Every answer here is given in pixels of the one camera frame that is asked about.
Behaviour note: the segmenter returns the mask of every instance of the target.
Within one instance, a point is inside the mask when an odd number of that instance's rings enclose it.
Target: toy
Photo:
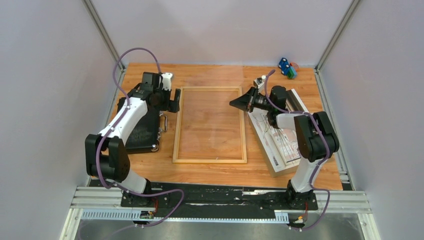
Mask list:
[[[278,67],[281,69],[281,73],[284,76],[287,76],[288,79],[295,79],[298,76],[295,66],[297,66],[296,63],[289,63],[289,61],[285,57],[281,58],[278,63]]]

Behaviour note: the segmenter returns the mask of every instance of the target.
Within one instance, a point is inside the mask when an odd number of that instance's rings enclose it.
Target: gray wall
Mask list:
[[[114,62],[80,0],[7,1],[0,16],[0,238],[56,240]]]
[[[93,0],[118,52],[162,63],[318,63],[351,0]],[[134,53],[128,62],[152,62]]]
[[[322,70],[384,240],[423,238],[423,13],[421,0],[363,0]]]

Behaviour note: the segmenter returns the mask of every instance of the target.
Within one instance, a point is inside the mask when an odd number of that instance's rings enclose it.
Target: wire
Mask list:
[[[117,78],[115,76],[116,70],[118,68],[118,64],[119,62],[121,62],[122,58],[127,55],[129,52],[135,51],[135,50],[142,50],[142,51],[146,51],[148,52],[153,58],[154,61],[156,62],[156,66],[157,66],[157,71],[159,73],[161,73],[161,66],[159,65],[158,59],[156,58],[156,56],[153,54],[153,52],[151,52],[150,50],[143,48],[143,47],[134,47],[131,48],[129,50],[127,50],[126,52],[124,52],[116,61],[115,66],[113,67],[113,71],[112,71],[112,77],[113,77],[113,82],[115,83],[116,87],[124,94],[125,98],[126,98],[126,102],[127,102],[127,106],[130,106],[130,97],[128,96],[128,94],[125,92],[125,90],[118,84]],[[97,150],[96,150],[96,155],[95,155],[95,163],[96,163],[96,169],[97,169],[97,174],[98,174],[98,179],[100,180],[101,184],[103,185],[103,187],[110,189],[111,186],[108,185],[105,181],[105,179],[103,178],[103,174],[102,174],[102,170],[100,168],[100,153],[101,153],[101,148],[103,143],[105,142],[106,138],[109,136],[109,134],[112,132],[112,129],[114,129],[116,127],[116,125],[121,121],[121,119],[125,116],[125,114],[127,113],[128,108],[125,107],[122,114],[118,117],[118,119],[115,121],[115,123],[109,128],[109,130],[104,134],[104,136],[101,138]],[[144,227],[153,227],[156,226],[160,223],[162,223],[163,221],[165,221],[167,218],[169,218],[171,216],[172,213],[175,212],[175,210],[180,206],[180,204],[183,202],[184,199],[184,191],[181,189],[172,189],[172,190],[168,190],[168,191],[163,191],[163,192],[159,192],[159,193],[154,193],[154,194],[142,194],[142,193],[138,193],[135,191],[131,191],[121,185],[119,185],[117,182],[113,182],[113,185],[115,185],[116,187],[120,188],[121,190],[127,192],[127,193],[131,193],[132,195],[136,195],[139,197],[157,197],[157,196],[161,196],[161,195],[165,195],[165,194],[170,194],[170,193],[175,193],[175,192],[180,192],[181,193],[181,199],[179,200],[179,202],[177,203],[177,205],[168,213],[168,215],[166,215],[165,217],[163,217],[161,220],[156,221],[154,223],[151,224],[146,224],[146,225],[141,225],[143,228]]]
[[[312,228],[314,228],[318,223],[321,222],[321,220],[323,219],[324,214],[327,211],[327,208],[329,206],[330,203],[330,191],[328,189],[323,189],[323,188],[316,188],[314,187],[314,185],[312,184],[312,182],[314,181],[314,177],[318,172],[318,169],[320,169],[320,166],[322,164],[324,164],[330,157],[330,148],[329,145],[327,144],[323,133],[321,132],[320,128],[318,127],[317,122],[315,121],[314,117],[312,116],[312,114],[310,114],[309,112],[302,112],[302,111],[287,111],[285,109],[281,109],[278,106],[276,106],[270,99],[270,96],[268,95],[268,91],[267,91],[267,85],[268,85],[268,79],[270,78],[270,76],[275,73],[275,69],[272,69],[265,77],[265,83],[264,83],[264,89],[265,89],[265,97],[268,100],[269,104],[271,104],[274,108],[276,108],[277,110],[279,110],[280,112],[286,113],[286,114],[304,114],[310,117],[310,119],[312,120],[312,124],[315,127],[316,132],[318,133],[319,137],[321,138],[322,142],[324,143],[324,147],[325,147],[325,157],[318,162],[318,164],[316,165],[315,169],[312,171],[312,174],[310,175],[309,178],[309,185],[310,187],[315,190],[315,191],[325,191],[328,194],[327,197],[327,201],[325,202],[325,206],[322,209],[322,214],[319,216],[318,220],[316,222],[314,222],[312,225],[308,226],[308,227],[304,227],[302,229],[297,228],[299,231],[305,231],[305,230],[310,230]]]

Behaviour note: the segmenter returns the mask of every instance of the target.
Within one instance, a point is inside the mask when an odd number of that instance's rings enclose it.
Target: wooden frame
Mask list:
[[[245,115],[242,110],[239,110],[240,115],[240,136],[241,136],[241,159],[178,159],[180,149],[180,134],[181,124],[183,119],[184,108],[184,91],[238,91],[238,96],[241,96],[241,86],[183,86],[180,88],[180,109],[176,117],[175,140],[173,145],[172,162],[174,164],[246,164],[248,162],[247,147],[246,147],[246,131],[245,131]]]

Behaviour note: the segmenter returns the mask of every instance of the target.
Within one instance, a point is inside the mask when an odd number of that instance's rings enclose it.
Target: wooden tabletop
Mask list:
[[[172,98],[175,88],[183,86],[241,86],[243,92],[246,92],[253,85],[255,78],[275,69],[276,72],[269,79],[269,89],[274,85],[295,89],[310,112],[322,111],[312,68],[299,69],[297,78],[289,80],[280,74],[277,67],[192,64],[160,66],[162,72],[173,73]],[[130,63],[123,79],[123,89],[129,92],[142,80],[143,72],[157,73],[158,70],[155,64]],[[123,94],[120,92],[118,97],[123,97]],[[115,105],[112,117],[115,116],[116,110]],[[270,176],[264,162],[267,160],[261,153],[249,121],[245,121],[247,164],[173,164],[177,114],[167,112],[166,115],[168,131],[162,134],[159,151],[129,155],[131,168],[150,181],[285,188],[288,180],[294,175],[290,173],[274,178]],[[328,162],[322,167],[315,186],[330,190],[342,189],[336,161]]]

